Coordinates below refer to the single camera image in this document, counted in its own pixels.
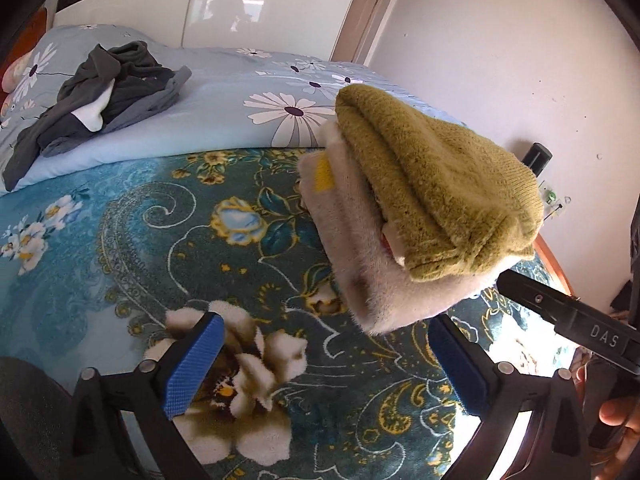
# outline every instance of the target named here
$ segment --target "blue gripper pad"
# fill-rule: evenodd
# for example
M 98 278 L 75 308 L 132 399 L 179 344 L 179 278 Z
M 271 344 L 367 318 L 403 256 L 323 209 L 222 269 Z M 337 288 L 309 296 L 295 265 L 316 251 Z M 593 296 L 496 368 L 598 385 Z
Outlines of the blue gripper pad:
M 466 344 L 473 344 L 462 333 L 460 335 Z M 431 350 L 440 362 L 466 412 L 473 416 L 486 413 L 489 408 L 489 385 L 471 355 L 450 332 L 440 316 L 430 319 L 428 337 Z
M 222 316 L 215 314 L 165 383 L 162 408 L 169 420 L 187 410 L 224 341 L 225 322 Z

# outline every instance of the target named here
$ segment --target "white sock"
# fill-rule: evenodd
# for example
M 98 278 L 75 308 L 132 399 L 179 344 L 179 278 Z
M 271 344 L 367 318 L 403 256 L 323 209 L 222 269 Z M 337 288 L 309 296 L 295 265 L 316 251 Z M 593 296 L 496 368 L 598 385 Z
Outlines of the white sock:
M 109 104 L 115 81 L 115 79 L 112 79 L 107 89 L 93 103 L 81 106 L 78 110 L 71 112 L 90 132 L 98 132 L 102 129 L 102 116 L 100 113 Z

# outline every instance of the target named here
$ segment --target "finger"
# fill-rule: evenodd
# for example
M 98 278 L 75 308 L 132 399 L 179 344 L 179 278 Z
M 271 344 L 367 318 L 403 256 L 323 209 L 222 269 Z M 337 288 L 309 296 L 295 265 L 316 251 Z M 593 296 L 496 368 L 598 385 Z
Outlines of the finger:
M 600 407 L 600 420 L 609 426 L 620 426 L 632 411 L 633 414 L 626 426 L 640 433 L 640 406 L 638 406 L 638 399 L 633 397 L 605 402 Z
M 616 458 L 620 460 L 620 462 L 625 463 L 634 452 L 639 440 L 640 434 L 627 428 L 622 443 L 616 451 Z
M 622 472 L 624 466 L 625 463 L 622 462 L 622 460 L 614 457 L 607 462 L 595 480 L 615 480 Z
M 582 405 L 582 403 L 584 402 L 584 387 L 586 386 L 586 382 L 584 380 L 585 378 L 584 367 L 578 368 L 578 371 L 576 372 L 575 376 L 576 376 L 575 390 L 578 393 L 578 400 L 580 400 L 580 405 Z

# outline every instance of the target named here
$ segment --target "folded towel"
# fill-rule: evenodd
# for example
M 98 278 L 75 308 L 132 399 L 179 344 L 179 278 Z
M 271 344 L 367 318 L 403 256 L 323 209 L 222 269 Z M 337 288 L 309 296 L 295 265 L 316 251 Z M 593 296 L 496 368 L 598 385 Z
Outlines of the folded towel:
M 533 257 L 543 205 L 535 176 L 513 154 L 366 85 L 343 88 L 336 114 L 414 280 Z
M 383 245 L 383 218 L 335 123 L 322 126 L 326 151 L 300 158 L 300 191 L 316 223 L 354 320 L 370 334 L 436 316 L 494 283 L 508 256 L 484 274 L 414 282 Z

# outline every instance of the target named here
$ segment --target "bed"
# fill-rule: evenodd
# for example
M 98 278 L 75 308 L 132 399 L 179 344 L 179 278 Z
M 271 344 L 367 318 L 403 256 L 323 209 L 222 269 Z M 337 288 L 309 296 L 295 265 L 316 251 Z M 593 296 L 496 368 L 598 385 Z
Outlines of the bed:
M 223 300 L 242 330 L 289 336 L 279 349 L 284 364 L 302 354 L 304 362 L 277 385 L 272 410 L 257 406 L 247 420 L 215 416 L 234 394 L 228 378 L 199 392 L 221 410 L 190 429 L 212 478 L 442 475 L 470 435 L 430 350 L 428 322 L 376 337 L 353 323 L 301 200 L 296 164 L 321 148 L 318 128 L 351 82 L 456 120 L 355 64 L 173 49 L 127 27 L 66 26 L 33 53 L 32 68 L 40 64 L 2 122 L 0 160 L 96 43 L 133 40 L 193 76 L 168 111 L 40 158 L 19 190 L 0 197 L 0 354 L 72 391 L 87 366 L 103 374 L 135 367 L 167 337 L 168 310 Z M 556 284 L 539 256 L 516 270 Z M 523 372 L 551 375 L 571 361 L 571 344 L 494 288 L 450 315 L 494 360 Z

